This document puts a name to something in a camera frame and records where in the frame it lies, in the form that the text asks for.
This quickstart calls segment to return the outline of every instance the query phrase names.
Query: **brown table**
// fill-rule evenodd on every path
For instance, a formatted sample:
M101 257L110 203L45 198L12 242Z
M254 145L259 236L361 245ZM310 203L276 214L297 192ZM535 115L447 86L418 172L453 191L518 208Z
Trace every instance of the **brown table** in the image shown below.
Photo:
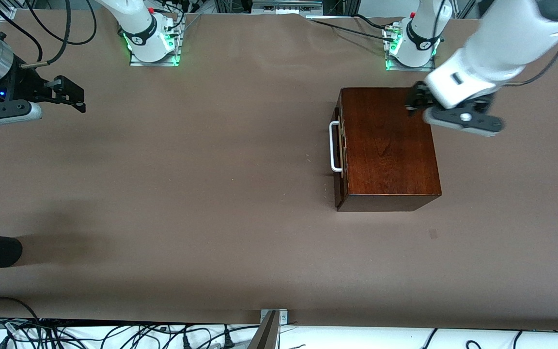
M338 213L339 88L423 73L385 71L378 40L293 15L203 16L181 66L130 67L115 20L97 15L90 44L40 68L82 86L87 113L43 104L42 120L0 127L0 235L28 250L0 270L0 295L41 317L255 322L285 307L301 324L558 328L558 63L498 93L500 135L432 128L440 199ZM40 16L63 33L63 11ZM55 54L29 13L17 22ZM477 26L452 20L439 62ZM75 11L73 39L90 32Z

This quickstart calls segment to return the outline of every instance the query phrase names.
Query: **brown wooden box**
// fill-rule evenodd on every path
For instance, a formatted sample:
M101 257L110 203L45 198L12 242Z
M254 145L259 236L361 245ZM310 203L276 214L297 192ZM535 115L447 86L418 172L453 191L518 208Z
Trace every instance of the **brown wooden box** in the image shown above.
M421 112L409 117L408 90L341 89L329 126L338 211L412 211L441 195L432 131Z

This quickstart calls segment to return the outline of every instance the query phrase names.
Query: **white handle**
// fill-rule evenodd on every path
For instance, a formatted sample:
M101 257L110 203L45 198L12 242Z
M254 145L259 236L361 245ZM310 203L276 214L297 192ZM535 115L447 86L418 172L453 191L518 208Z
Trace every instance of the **white handle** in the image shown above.
M330 168L333 172L342 172L341 167L335 166L335 146L333 145L333 126L339 126L339 121L331 121L328 124L328 145L330 148Z

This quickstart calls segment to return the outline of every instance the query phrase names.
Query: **screw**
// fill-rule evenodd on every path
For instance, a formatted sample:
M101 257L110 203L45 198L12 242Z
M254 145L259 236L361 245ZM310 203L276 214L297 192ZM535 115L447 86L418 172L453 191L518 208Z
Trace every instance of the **screw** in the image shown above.
M461 121L471 121L472 120L472 115L467 113L467 112L463 112L460 114L460 120Z

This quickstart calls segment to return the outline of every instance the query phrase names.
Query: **black clamp band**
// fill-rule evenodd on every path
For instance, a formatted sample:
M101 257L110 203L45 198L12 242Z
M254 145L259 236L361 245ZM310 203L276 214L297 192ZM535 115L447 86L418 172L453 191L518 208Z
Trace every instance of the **black clamp band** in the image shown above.
M417 35L417 33L412 30L412 20L408 22L408 26L406 26L406 33L408 34L410 41L415 43L415 46L419 51L427 51L428 49L432 48L432 46L440 37L440 35L438 35L436 37L427 39Z
M152 23L145 31L136 34L124 31L128 41L137 46L143 46L146 44L146 41L156 32L156 18L155 16L150 17L152 17Z

